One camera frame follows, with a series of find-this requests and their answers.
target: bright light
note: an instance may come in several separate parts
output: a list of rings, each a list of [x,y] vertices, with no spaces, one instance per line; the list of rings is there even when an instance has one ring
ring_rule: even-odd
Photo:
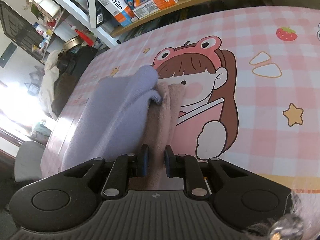
[[[0,86],[0,109],[13,121],[32,126],[47,116],[42,111],[37,97],[27,93],[19,84],[8,84],[7,88]]]

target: ridged black surface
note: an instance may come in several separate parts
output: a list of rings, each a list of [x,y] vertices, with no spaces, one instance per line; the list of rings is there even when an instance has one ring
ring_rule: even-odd
[[[41,234],[23,228],[11,240],[241,240],[246,236],[223,224],[208,203],[183,191],[129,191],[102,203],[86,223],[64,232]]]

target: pink cheek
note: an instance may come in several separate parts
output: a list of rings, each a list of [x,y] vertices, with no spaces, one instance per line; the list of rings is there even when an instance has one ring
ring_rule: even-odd
[[[199,82],[193,82],[191,84],[186,84],[186,92],[184,94],[185,98],[192,99],[201,94],[203,86]]]

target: red tassel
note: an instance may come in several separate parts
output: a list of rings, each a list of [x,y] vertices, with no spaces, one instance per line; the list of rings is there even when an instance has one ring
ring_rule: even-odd
[[[79,31],[77,29],[75,29],[75,32],[78,33],[80,38],[83,39],[84,41],[86,41],[90,47],[94,45],[94,42],[87,35],[85,35],[84,33],[82,33],[81,31]]]

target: strawberry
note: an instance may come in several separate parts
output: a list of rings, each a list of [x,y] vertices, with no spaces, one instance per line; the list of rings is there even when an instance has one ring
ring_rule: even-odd
[[[296,32],[289,27],[281,27],[277,29],[276,34],[281,41],[294,41],[296,38],[298,38]]]

